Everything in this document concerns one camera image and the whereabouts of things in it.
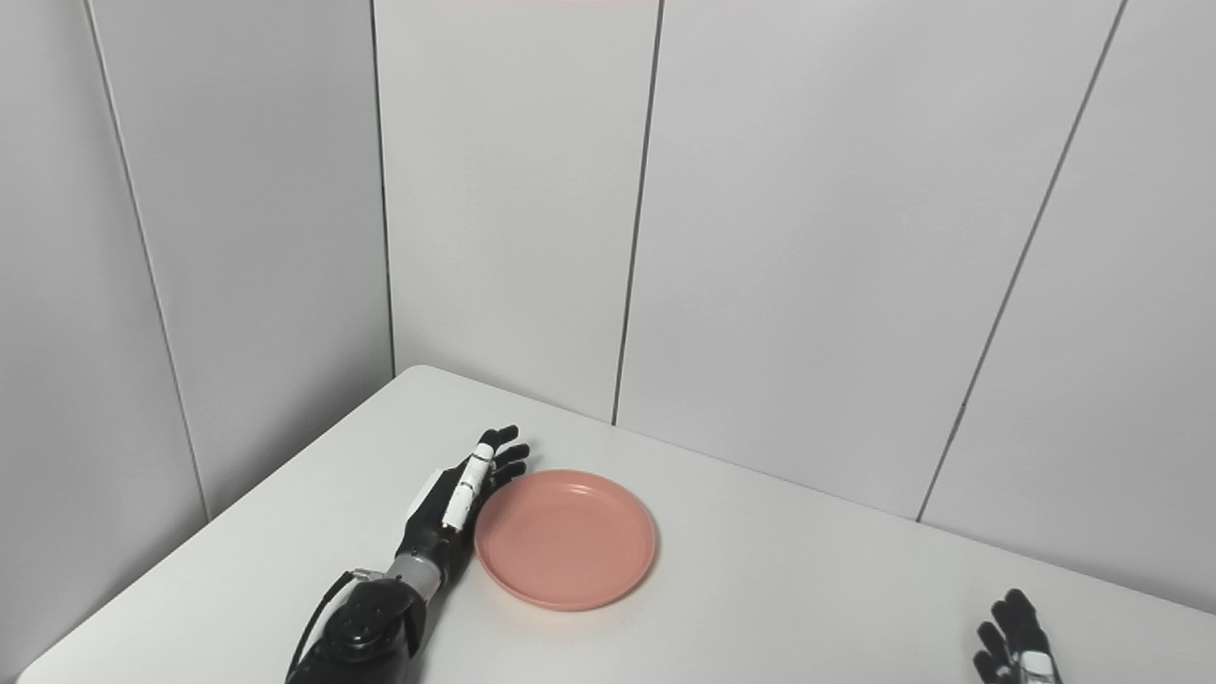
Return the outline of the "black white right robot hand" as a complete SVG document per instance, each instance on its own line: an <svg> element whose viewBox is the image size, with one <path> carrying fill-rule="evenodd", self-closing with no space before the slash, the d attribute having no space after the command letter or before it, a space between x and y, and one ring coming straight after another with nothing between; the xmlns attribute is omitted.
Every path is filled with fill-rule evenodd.
<svg viewBox="0 0 1216 684"><path fill-rule="evenodd" d="M1021 589L1012 588L992 602L990 615L976 628L983 647L972 658L981 683L1063 682L1049 637Z"/></svg>

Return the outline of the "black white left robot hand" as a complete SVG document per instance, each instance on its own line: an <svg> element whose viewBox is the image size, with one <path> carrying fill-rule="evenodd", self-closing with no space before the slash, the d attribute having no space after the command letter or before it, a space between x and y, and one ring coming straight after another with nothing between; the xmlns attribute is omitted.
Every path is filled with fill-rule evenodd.
<svg viewBox="0 0 1216 684"><path fill-rule="evenodd" d="M482 509L505 484L528 471L530 445L518 437L516 425L488 428L468 456L440 470L409 515L395 556L434 564L444 583L458 579L472 557Z"/></svg>

